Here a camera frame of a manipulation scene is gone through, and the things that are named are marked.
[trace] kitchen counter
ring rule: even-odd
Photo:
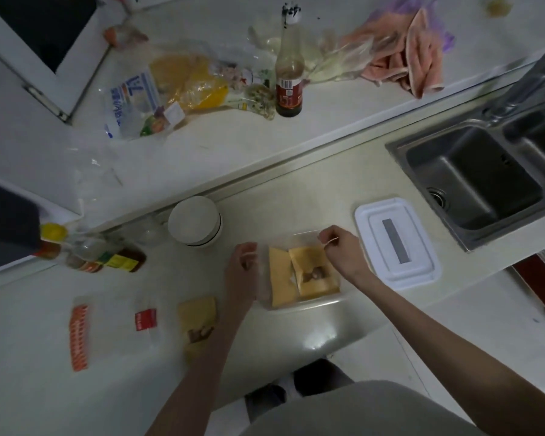
[[[186,370],[175,307],[207,294],[221,298],[222,271],[238,242],[266,241],[332,223],[355,232],[358,205],[402,197],[422,220],[443,270],[436,283],[403,292],[420,307],[545,249],[544,217],[465,253],[385,149],[388,142],[476,105],[463,104],[247,190],[212,193],[224,231],[211,248],[190,250],[168,241],[148,250],[148,263],[135,274],[106,269],[88,275],[55,266],[0,288],[0,435],[143,434]],[[367,140],[369,134],[355,138]],[[152,293],[162,342],[147,353],[112,358],[75,374],[67,330],[73,297],[109,289]],[[218,404],[333,352],[385,321],[359,292],[300,312],[269,313],[255,304],[233,344]]]
[[[246,46],[248,26],[279,14],[284,1],[175,0],[135,14],[131,23],[152,41],[194,38]],[[96,200],[85,205],[87,224],[109,227],[171,205],[534,62],[545,52],[545,0],[513,2],[506,18],[491,19],[481,0],[438,1],[456,47],[444,56],[445,89],[420,101],[393,84],[328,82],[305,89],[303,111],[295,118],[266,121],[238,110],[217,111],[195,117],[165,140],[117,144],[107,139],[97,89],[116,82],[120,55],[111,51],[73,117],[75,146],[89,162],[94,158],[103,169],[113,166],[121,183],[111,174],[95,185],[89,195]],[[334,28],[338,34],[362,24],[379,5],[378,0],[299,3],[305,27]],[[487,84],[475,95],[498,87]]]

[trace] faucet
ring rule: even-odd
[[[511,116],[518,107],[545,85],[545,54],[533,67],[496,100],[485,115],[491,124],[498,124]]]

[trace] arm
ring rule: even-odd
[[[206,348],[161,408],[146,436],[204,434],[228,352],[252,306],[257,282],[256,243],[238,245],[225,272],[223,314]]]
[[[357,237],[320,233],[327,257],[398,329],[475,425],[490,436],[545,435],[545,394],[388,288],[369,270]]]

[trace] hand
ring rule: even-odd
[[[256,247],[257,244],[253,242],[237,245],[224,272],[225,311],[241,315],[243,318],[256,298],[259,282]]]
[[[319,240],[325,244],[325,253],[337,271],[354,286],[359,287],[361,280],[371,275],[363,255],[359,239],[337,225],[330,226],[319,233]]]

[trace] double sink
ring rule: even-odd
[[[498,125],[480,108],[388,144],[467,251],[545,216],[545,108]]]

